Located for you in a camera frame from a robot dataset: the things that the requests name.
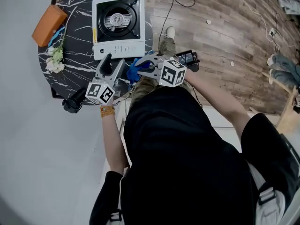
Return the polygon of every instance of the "black shirt sleeve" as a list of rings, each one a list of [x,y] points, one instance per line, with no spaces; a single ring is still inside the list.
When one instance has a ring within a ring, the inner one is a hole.
[[[110,215],[117,210],[121,179],[122,175],[117,172],[106,173],[104,185],[90,215],[90,225],[106,225]]]
[[[244,158],[276,190],[285,195],[286,208],[297,190],[299,167],[285,141],[262,113],[252,117],[241,137]]]

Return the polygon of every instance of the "pants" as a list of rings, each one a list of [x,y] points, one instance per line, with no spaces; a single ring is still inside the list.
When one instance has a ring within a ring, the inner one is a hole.
[[[160,45],[160,51],[164,58],[169,59],[170,57],[173,57],[176,53],[176,47],[175,47],[175,41],[171,37],[166,37],[164,41],[162,41]],[[183,84],[180,85],[181,87],[188,90],[189,93],[191,93],[190,88],[187,85],[186,81],[183,81]],[[141,98],[143,98],[145,95],[153,92],[156,89],[161,88],[162,86],[158,85],[158,82],[156,79],[149,78],[142,76],[140,80],[135,85],[135,90],[132,93],[131,97],[131,104],[130,108],[134,103],[139,101]]]
[[[271,77],[283,83],[290,89],[294,86],[300,86],[300,66],[294,64],[291,60],[281,54],[276,54],[273,57],[274,64],[270,68],[274,69],[271,72]],[[276,70],[276,65],[279,65],[284,71]]]

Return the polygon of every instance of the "round table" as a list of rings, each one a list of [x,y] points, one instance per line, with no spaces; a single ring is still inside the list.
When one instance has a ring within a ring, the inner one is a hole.
[[[46,70],[46,59],[49,57],[48,47],[38,48],[39,63],[43,74],[50,86],[62,97],[69,98],[81,87],[87,87],[95,76],[96,67],[100,61],[94,60],[93,37],[92,37],[92,1],[93,0],[60,0],[56,3],[67,15],[63,24],[66,24],[67,31],[63,43],[63,63],[65,69],[59,73],[49,73]],[[60,45],[64,30],[60,32],[53,41],[52,46]],[[153,34],[150,15],[145,12],[145,51],[152,50]],[[134,58],[126,58],[126,63],[131,64]],[[117,66],[120,59],[112,60],[112,67]],[[125,66],[122,76],[119,79],[120,88],[116,92],[117,97],[128,92],[129,84],[126,78],[128,66]],[[89,100],[84,104],[93,105]]]

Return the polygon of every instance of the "yellow warning label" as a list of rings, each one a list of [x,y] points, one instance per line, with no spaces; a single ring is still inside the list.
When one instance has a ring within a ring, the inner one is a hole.
[[[96,29],[93,28],[93,41],[96,43]]]

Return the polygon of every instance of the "orange leather case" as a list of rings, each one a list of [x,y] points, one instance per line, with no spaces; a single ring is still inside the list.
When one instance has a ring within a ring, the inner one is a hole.
[[[57,5],[50,5],[39,20],[37,27],[34,29],[32,38],[40,47],[48,45],[52,36],[66,19],[64,13]]]

